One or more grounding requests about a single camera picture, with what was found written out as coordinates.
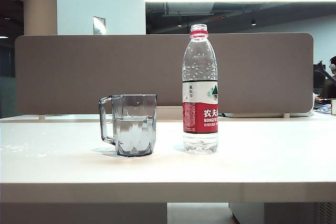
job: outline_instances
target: clear plastic mug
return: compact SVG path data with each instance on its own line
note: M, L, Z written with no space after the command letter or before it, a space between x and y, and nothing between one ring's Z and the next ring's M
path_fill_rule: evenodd
M106 102L112 103L113 136L107 136ZM146 156L156 139L156 94L117 94L99 100L103 141L115 145L117 154Z

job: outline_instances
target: water bottle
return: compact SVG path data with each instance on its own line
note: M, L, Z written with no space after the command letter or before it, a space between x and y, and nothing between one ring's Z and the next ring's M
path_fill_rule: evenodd
M187 152L208 154L218 146L218 70L207 26L191 26L182 65L183 142Z

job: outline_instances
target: gray partition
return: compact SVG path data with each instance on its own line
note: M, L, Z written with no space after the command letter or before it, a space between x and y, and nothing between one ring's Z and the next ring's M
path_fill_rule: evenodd
M307 112L312 107L309 34L210 34L219 110ZM188 35L21 36L15 42L17 103L23 114L98 113L100 97L156 93L181 105Z

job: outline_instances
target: person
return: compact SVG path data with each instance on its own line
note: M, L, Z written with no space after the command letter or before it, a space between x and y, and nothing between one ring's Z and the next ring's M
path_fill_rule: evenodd
M333 77L336 78L336 56L330 59L329 68L334 74ZM319 97L322 99L336 98L336 86L332 83L331 80L327 79L324 81Z

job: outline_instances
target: water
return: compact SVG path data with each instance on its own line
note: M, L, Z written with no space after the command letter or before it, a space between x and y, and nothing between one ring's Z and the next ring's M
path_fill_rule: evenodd
M193 154L211 154L218 147L218 133L183 133L184 149Z
M128 115L113 120L116 148L122 156L143 156L153 152L156 118Z
M206 30L206 25L194 25L191 29ZM207 39L208 35L191 37L182 64L182 81L217 81L218 70L216 56L211 43ZM195 103L208 103L204 100L193 101ZM203 119L203 115L198 114L196 118ZM217 150L218 133L195 134L183 133L184 148L187 152L195 154L210 154Z

